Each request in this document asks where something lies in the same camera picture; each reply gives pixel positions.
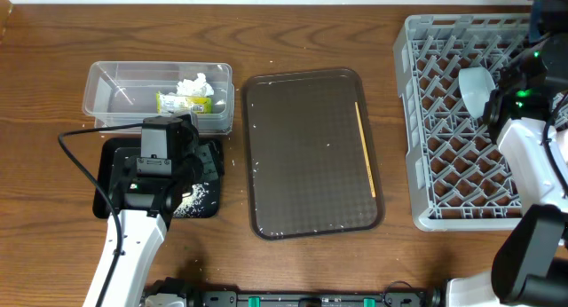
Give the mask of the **yellow snack wrapper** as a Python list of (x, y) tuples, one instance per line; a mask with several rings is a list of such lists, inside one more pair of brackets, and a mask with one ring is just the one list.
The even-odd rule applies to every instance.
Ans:
[(210, 114), (212, 111), (212, 100), (206, 97), (176, 96), (161, 92), (157, 92), (155, 97), (158, 114), (174, 114), (180, 111)]

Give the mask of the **white tissue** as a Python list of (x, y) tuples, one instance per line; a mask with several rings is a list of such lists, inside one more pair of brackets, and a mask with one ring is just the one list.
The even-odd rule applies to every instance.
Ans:
[(210, 97), (214, 95), (212, 86), (204, 73), (198, 73), (194, 80), (184, 79), (177, 83), (177, 95), (184, 97)]

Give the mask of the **light blue rice bowl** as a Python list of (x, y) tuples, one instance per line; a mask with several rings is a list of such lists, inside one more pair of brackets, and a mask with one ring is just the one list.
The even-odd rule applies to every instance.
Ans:
[(495, 89), (494, 80), (484, 67), (468, 67), (458, 74), (459, 90), (465, 107), (472, 118), (484, 114), (485, 104)]

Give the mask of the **wooden chopstick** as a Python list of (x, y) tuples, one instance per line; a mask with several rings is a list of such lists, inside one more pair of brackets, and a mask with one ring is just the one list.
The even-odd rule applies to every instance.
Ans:
[(357, 102), (357, 101), (354, 102), (354, 106), (355, 106), (355, 111), (356, 111), (356, 115), (357, 115), (358, 127), (359, 127), (359, 137), (360, 137), (363, 155), (364, 155), (364, 160), (365, 160), (365, 164), (366, 164), (369, 189), (370, 189), (370, 193), (371, 193), (372, 197), (374, 199), (376, 199), (374, 175), (373, 175), (371, 163), (370, 163), (370, 160), (369, 160), (365, 131), (363, 129), (362, 117), (361, 117), (361, 113), (360, 113), (360, 110), (359, 110), (359, 102)]

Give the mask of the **dark blue plate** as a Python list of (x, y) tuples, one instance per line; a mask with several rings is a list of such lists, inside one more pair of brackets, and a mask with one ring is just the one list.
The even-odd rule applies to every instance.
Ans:
[(534, 1), (531, 7), (528, 39), (529, 43), (538, 43), (542, 38), (539, 24), (541, 16), (541, 2)]

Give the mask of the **pink cup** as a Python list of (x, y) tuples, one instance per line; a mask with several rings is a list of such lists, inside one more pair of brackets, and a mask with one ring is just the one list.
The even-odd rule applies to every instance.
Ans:
[(568, 164), (568, 130), (561, 130), (556, 133), (556, 143), (563, 156), (564, 163)]

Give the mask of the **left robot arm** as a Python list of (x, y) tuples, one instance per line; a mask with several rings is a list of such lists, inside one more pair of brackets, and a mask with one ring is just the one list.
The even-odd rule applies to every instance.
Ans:
[(107, 220), (106, 242), (87, 306), (136, 306), (151, 264), (183, 199), (224, 174), (215, 139), (202, 139), (191, 112), (146, 118), (140, 138), (103, 145), (93, 213)]

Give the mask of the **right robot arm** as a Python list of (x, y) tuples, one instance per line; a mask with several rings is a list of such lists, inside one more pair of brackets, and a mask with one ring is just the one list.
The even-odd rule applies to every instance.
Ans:
[(470, 115), (482, 117), (505, 158), (522, 218), (488, 272), (448, 281), (444, 306), (565, 306), (567, 133), (554, 122), (567, 101), (567, 0), (532, 0), (529, 47), (499, 71), (458, 74)]

